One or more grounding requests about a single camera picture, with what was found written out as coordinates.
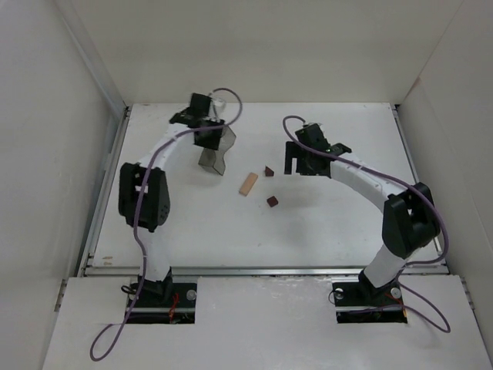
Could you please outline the natural long wood block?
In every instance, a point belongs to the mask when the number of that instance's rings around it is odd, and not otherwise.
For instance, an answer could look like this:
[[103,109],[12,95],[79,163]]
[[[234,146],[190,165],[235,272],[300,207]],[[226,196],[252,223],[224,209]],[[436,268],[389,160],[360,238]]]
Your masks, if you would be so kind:
[[246,197],[253,189],[257,179],[258,175],[256,173],[249,173],[239,188],[239,194]]

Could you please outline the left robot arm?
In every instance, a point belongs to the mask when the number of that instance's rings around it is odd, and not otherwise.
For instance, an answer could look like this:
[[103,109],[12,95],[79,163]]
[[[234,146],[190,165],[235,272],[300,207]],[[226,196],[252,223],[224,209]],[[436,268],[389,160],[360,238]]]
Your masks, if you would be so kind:
[[135,163],[124,163],[119,171],[118,211],[132,227],[143,256],[138,281],[127,291],[140,298],[167,301],[173,293],[173,274],[168,261],[149,262],[152,235],[164,225],[171,211],[168,174],[193,147],[202,149],[198,165],[224,175],[224,155],[236,135],[221,114],[226,102],[213,93],[191,95],[189,105],[175,113],[163,138]]

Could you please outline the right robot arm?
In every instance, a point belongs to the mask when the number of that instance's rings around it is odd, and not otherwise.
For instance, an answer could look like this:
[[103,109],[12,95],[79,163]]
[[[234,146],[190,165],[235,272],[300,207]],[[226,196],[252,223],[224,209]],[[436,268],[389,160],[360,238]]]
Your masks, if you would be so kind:
[[335,180],[382,213],[382,247],[358,276],[357,304],[380,306],[414,252],[441,232],[431,191],[368,166],[342,143],[331,144],[317,123],[304,124],[285,144],[284,173]]

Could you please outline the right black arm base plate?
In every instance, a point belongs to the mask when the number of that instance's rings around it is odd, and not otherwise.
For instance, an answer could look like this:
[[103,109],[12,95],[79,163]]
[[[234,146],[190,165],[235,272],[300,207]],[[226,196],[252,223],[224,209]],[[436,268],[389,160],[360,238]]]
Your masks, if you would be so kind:
[[334,282],[332,288],[338,324],[407,324],[401,289],[395,282],[370,291],[356,281]]

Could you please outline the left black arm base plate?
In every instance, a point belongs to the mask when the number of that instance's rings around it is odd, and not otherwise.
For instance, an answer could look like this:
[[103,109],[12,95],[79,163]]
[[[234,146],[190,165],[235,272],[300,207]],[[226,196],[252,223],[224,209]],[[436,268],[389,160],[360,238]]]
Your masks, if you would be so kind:
[[173,282],[165,291],[144,286],[132,309],[128,324],[191,325],[196,318],[197,283]]

